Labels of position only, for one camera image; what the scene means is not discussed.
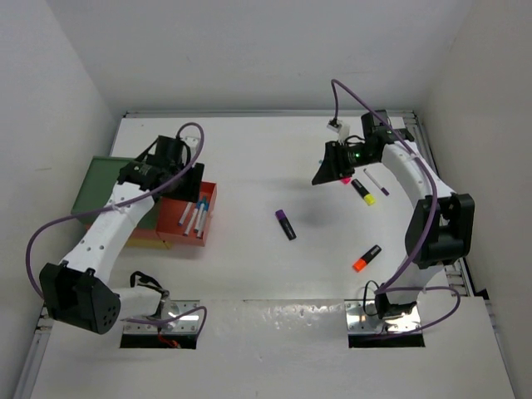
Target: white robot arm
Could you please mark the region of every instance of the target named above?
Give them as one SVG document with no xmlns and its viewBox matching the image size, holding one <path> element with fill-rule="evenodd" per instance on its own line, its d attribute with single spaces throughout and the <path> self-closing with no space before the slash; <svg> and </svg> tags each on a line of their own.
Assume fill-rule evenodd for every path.
<svg viewBox="0 0 532 399">
<path fill-rule="evenodd" d="M 385 111 L 377 112 L 387 120 Z M 440 180 L 421 158 L 413 136 L 407 129 L 398 131 L 408 141 L 412 153 L 374 115 L 362 116 L 364 141 L 350 145 L 346 142 L 348 128 L 341 121 L 332 120 L 329 127 L 338 131 L 338 141 L 325 145 L 323 162 L 313 179 L 313 185 L 340 180 L 351 176 L 358 166 L 382 162 L 397 178 L 406 191 L 414 214 L 406 232 L 407 257 L 400 270 L 376 291 L 376 309 L 379 318 L 394 318 L 409 313 L 416 305 L 419 292 L 446 264 L 467 255 L 473 225 L 475 203 L 468 194 L 458 195 Z M 436 186 L 437 198 L 427 177 L 430 174 Z M 429 219 L 433 208 L 434 216 Z M 440 226 L 440 217 L 448 221 Z M 427 234 L 423 233 L 428 223 Z M 422 241 L 419 251 L 415 251 Z M 392 288 L 410 290 L 390 291 Z"/>
<path fill-rule="evenodd" d="M 153 145 L 152 155 L 149 152 Z M 141 278 L 138 285 L 131 281 L 130 288 L 120 289 L 110 289 L 107 284 L 126 241 L 161 196 L 197 202 L 204 165 L 196 163 L 191 167 L 193 158 L 190 147 L 179 137 L 159 136 L 121 169 L 106 203 L 111 210 L 98 215 L 83 239 L 59 264 L 46 264 L 39 274 L 52 318 L 99 334 L 109 331 L 117 320 L 134 316 L 160 318 L 168 292 L 153 283 L 155 280 L 146 282 Z"/>
</svg>

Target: pen holder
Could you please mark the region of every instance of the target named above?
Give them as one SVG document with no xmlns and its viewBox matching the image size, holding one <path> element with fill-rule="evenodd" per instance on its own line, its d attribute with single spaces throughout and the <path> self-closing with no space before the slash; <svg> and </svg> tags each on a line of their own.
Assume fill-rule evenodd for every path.
<svg viewBox="0 0 532 399">
<path fill-rule="evenodd" d="M 201 182 L 199 198 L 202 199 L 204 197 L 207 197 L 209 210 L 207 211 L 207 219 L 201 237 L 198 238 L 193 229 L 188 236 L 183 235 L 190 219 L 192 218 L 194 208 L 187 214 L 183 225 L 179 226 L 178 222 L 188 203 L 177 201 L 175 199 L 163 198 L 160 205 L 160 217 L 155 229 L 159 238 L 167 243 L 198 245 L 204 247 L 207 242 L 207 236 L 209 235 L 210 221 L 216 203 L 216 183 L 210 183 L 208 181 Z"/>
</svg>

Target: white tabletop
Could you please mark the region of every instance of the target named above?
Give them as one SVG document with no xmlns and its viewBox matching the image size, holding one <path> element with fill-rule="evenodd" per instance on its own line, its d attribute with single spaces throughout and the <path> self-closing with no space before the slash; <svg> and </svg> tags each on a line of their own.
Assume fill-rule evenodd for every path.
<svg viewBox="0 0 532 399">
<path fill-rule="evenodd" d="M 361 133 L 358 118 L 344 119 Z M 112 155 L 137 155 L 188 120 L 124 119 Z M 327 118 L 194 120 L 206 134 L 204 180 L 219 185 L 207 246 L 124 249 L 110 285 L 125 287 L 141 270 L 173 298 L 199 299 L 209 316 L 198 349 L 119 349 L 119 324 L 97 336 L 56 323 L 34 398 L 513 397 L 480 298 L 463 298 L 457 314 L 424 334 L 424 348 L 347 347 L 342 300 L 360 298 L 368 279 L 385 281 L 405 254 L 412 207 L 389 171 L 369 167 L 389 197 L 357 172 L 377 198 L 368 207 L 350 185 L 310 185 L 334 137 Z M 277 209 L 290 219 L 294 241 Z M 382 253 L 354 273 L 352 263 L 374 244 Z M 436 284 L 446 284 L 443 273 Z M 422 322 L 454 301 L 448 293 L 422 296 Z"/>
<path fill-rule="evenodd" d="M 158 135 L 175 135 L 187 118 L 124 119 L 111 155 L 133 156 Z M 124 286 L 142 270 L 165 281 L 182 298 L 354 298 L 368 279 L 384 282 L 405 256 L 404 236 L 412 207 L 393 174 L 368 169 L 391 192 L 385 197 L 358 170 L 356 177 L 377 198 L 367 206 L 341 182 L 311 186 L 325 142 L 335 134 L 324 117 L 195 118 L 205 131 L 204 180 L 218 184 L 205 248 L 171 251 L 125 249 L 111 286 Z M 360 118 L 345 118 L 352 134 Z M 392 122 L 403 127 L 401 118 Z M 194 128 L 183 135 L 198 135 Z M 297 239 L 288 241 L 275 218 L 283 209 Z M 382 247 L 364 270 L 352 264 L 373 245 Z M 445 275 L 433 284 L 445 284 Z"/>
</svg>

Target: white pen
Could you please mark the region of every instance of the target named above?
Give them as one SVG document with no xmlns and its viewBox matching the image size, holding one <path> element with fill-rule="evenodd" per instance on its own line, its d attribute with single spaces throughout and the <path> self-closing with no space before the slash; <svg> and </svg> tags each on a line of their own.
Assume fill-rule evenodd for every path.
<svg viewBox="0 0 532 399">
<path fill-rule="evenodd" d="M 192 226 L 194 225 L 194 220 L 196 219 L 196 215 L 198 214 L 198 209 L 200 209 L 201 201 L 196 204 L 196 207 L 194 208 L 194 212 L 192 212 L 192 217 L 190 218 L 189 224 L 186 226 L 186 230 L 183 233 L 184 236 L 189 235 L 190 231 L 192 230 Z"/>
<path fill-rule="evenodd" d="M 207 214 L 209 213 L 209 204 L 205 202 L 205 209 L 203 210 L 203 214 L 201 215 L 201 225 L 199 226 L 198 233 L 196 235 L 196 238 L 201 238 L 201 235 L 203 234 L 203 229 L 205 227 L 205 223 L 207 223 Z"/>
<path fill-rule="evenodd" d="M 377 188 L 384 193 L 384 195 L 386 195 L 386 196 L 390 195 L 388 190 L 386 190 L 384 187 L 379 185 L 379 183 L 375 180 L 375 178 L 373 176 L 370 175 L 370 173 L 367 171 L 367 169 L 364 169 L 364 173 L 366 174 L 367 177 L 369 177 L 369 180 L 371 180 L 373 182 L 373 184 L 376 185 Z"/>
<path fill-rule="evenodd" d="M 183 211 L 183 214 L 181 215 L 181 219 L 180 221 L 178 222 L 178 226 L 182 226 L 183 223 L 185 222 L 186 220 L 186 217 L 189 215 L 189 212 L 190 212 L 190 208 L 192 208 L 192 203 L 189 202 L 187 205 L 186 205 L 186 208 L 185 208 L 185 211 Z"/>
<path fill-rule="evenodd" d="M 204 196 L 201 199 L 201 205 L 199 206 L 199 210 L 198 210 L 198 217 L 196 218 L 196 226 L 194 227 L 195 233 L 197 233 L 198 230 L 200 230 L 201 218 L 203 217 L 203 209 L 206 203 L 207 203 L 207 197 Z"/>
</svg>

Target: white wall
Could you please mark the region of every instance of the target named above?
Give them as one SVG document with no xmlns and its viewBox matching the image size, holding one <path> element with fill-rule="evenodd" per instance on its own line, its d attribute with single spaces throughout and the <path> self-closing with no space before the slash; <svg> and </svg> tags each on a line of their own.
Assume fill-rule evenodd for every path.
<svg viewBox="0 0 532 399">
<path fill-rule="evenodd" d="M 108 151 L 116 119 L 44 0 L 5 2 L 0 12 L 0 397 L 12 397 L 42 301 L 24 271 L 27 240 L 67 214 L 94 154 Z M 45 233 L 36 273 L 79 233 Z"/>
<path fill-rule="evenodd" d="M 47 1 L 120 111 L 330 109 L 332 77 L 374 106 L 412 108 L 472 3 Z"/>
<path fill-rule="evenodd" d="M 532 397 L 532 2 L 479 0 L 423 117 L 441 174 L 475 198 L 468 257 L 520 398 Z"/>
</svg>

